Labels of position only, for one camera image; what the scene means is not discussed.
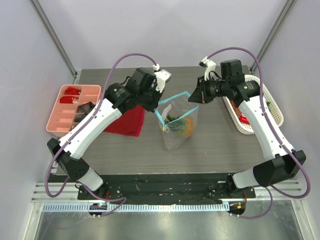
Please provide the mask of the clear zip top bag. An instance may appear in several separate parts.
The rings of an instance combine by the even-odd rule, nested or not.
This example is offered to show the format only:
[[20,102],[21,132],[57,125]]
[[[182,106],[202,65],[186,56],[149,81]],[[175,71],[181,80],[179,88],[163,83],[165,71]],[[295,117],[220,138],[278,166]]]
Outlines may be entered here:
[[199,105],[189,102],[187,91],[160,100],[154,111],[167,150],[177,149],[195,131]]

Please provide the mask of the toy pineapple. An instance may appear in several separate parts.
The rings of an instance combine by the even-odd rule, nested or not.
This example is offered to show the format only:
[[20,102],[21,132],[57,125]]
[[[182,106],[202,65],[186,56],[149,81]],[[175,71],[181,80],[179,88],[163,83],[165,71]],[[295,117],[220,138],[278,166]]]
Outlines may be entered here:
[[166,126],[176,132],[180,137],[189,137],[195,128],[193,120],[188,117],[166,115],[164,120]]

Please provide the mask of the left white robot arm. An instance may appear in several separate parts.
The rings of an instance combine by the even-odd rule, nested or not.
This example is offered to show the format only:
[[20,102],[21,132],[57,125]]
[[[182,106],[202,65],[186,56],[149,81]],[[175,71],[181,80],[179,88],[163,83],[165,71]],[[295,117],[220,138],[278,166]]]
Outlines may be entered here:
[[107,192],[103,179],[84,160],[90,144],[124,113],[141,106],[154,112],[171,74],[166,70],[150,72],[139,67],[126,84],[111,84],[92,111],[71,132],[60,139],[51,138],[47,147],[67,176],[85,185],[93,198],[100,200]]

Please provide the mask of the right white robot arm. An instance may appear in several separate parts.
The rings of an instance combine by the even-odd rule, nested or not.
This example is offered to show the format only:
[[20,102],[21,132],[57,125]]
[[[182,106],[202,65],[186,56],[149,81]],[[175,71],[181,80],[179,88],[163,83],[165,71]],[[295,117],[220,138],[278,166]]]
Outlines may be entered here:
[[295,150],[282,134],[260,91],[260,84],[255,80],[246,80],[241,61],[221,62],[221,76],[216,77],[211,76],[216,68],[212,60],[205,57],[199,65],[205,72],[197,79],[196,88],[188,101],[208,104],[217,97],[233,101],[247,118],[264,157],[264,162],[234,174],[225,186],[226,193],[236,198],[244,188],[257,185],[269,187],[295,177],[306,155],[302,150]]

